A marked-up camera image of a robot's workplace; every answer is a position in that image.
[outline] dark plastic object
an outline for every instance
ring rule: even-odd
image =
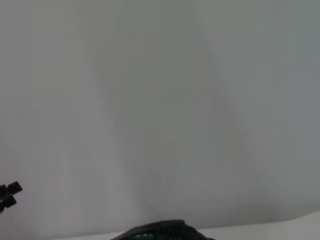
[[[214,240],[183,220],[167,220],[135,227],[113,240]]]
[[[8,187],[6,187],[6,185],[0,186],[0,213],[2,213],[5,208],[10,208],[17,203],[13,195],[22,190],[22,187],[17,181],[9,184]]]

